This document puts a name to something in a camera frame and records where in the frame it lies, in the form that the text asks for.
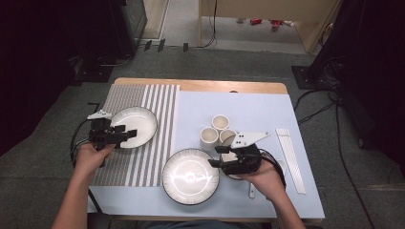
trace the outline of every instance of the person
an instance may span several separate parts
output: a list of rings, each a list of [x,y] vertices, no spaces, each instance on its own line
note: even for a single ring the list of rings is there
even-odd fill
[[[53,229],[80,229],[87,227],[88,188],[96,175],[97,168],[104,158],[111,155],[114,147],[114,145],[107,145],[101,151],[97,151],[93,143],[80,146],[74,173],[53,222]],[[257,190],[273,203],[281,228],[305,228],[286,193],[278,173],[270,163],[262,160],[258,171],[238,176],[254,184]],[[247,226],[247,224],[239,224],[237,227],[233,227],[233,225],[227,227],[225,222],[216,220],[199,221],[202,221],[202,223],[193,221],[167,222],[165,225],[160,223],[151,226],[151,228],[244,228],[241,225]]]

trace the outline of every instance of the white plate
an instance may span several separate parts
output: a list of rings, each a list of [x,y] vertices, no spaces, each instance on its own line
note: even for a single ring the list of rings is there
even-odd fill
[[[137,136],[121,142],[121,148],[135,148],[148,142],[158,128],[155,115],[146,108],[132,107],[120,111],[112,118],[111,126],[125,125],[125,132],[137,129]]]
[[[197,149],[175,153],[163,168],[163,188],[176,202],[193,205],[209,199],[217,190],[220,172],[208,159],[212,156]]]

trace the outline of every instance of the floor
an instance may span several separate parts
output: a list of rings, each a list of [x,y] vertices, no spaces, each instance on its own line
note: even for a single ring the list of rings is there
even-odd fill
[[[198,46],[198,0],[170,0],[167,12],[161,10],[164,4],[152,4],[157,0],[144,0],[148,27],[158,24],[157,18],[163,17],[160,37],[150,38],[149,34],[143,36],[143,43],[152,40],[154,44],[165,39],[166,46],[183,46],[188,43],[189,47]],[[282,52],[282,53],[306,53],[296,29],[292,26],[283,25],[278,31],[271,30],[268,20],[262,24],[250,25],[249,18],[244,23],[237,23],[236,18],[216,18],[216,42],[208,49],[254,51],[254,52]],[[213,34],[214,18],[202,19],[202,45],[208,44]],[[318,54],[320,47],[315,48],[311,54]]]

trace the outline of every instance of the black equipment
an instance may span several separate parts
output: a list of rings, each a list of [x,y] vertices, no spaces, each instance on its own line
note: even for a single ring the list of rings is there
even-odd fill
[[[116,144],[116,149],[119,149],[122,141],[137,136],[137,132],[132,130],[125,133],[125,125],[111,127],[111,119],[97,118],[92,120],[89,141],[94,142],[99,151],[107,144]]]
[[[262,155],[261,150],[257,148],[256,144],[253,143],[249,146],[237,149],[233,149],[231,146],[216,146],[215,151],[218,154],[229,154],[229,152],[232,152],[238,158],[237,160],[226,162],[208,159],[208,162],[212,167],[221,168],[226,175],[254,173],[260,168],[263,159],[274,166],[283,182],[284,187],[286,187],[286,180],[280,164],[269,152],[264,151],[266,152],[266,155]]]

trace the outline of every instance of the white cup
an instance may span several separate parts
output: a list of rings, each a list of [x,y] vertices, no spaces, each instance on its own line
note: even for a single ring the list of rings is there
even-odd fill
[[[205,127],[200,133],[200,145],[205,151],[213,151],[218,145],[220,135],[215,128]]]
[[[220,144],[223,145],[224,142],[230,137],[236,135],[236,132],[226,129],[220,133]]]
[[[229,119],[225,115],[218,114],[212,118],[211,124],[220,133],[229,127]]]

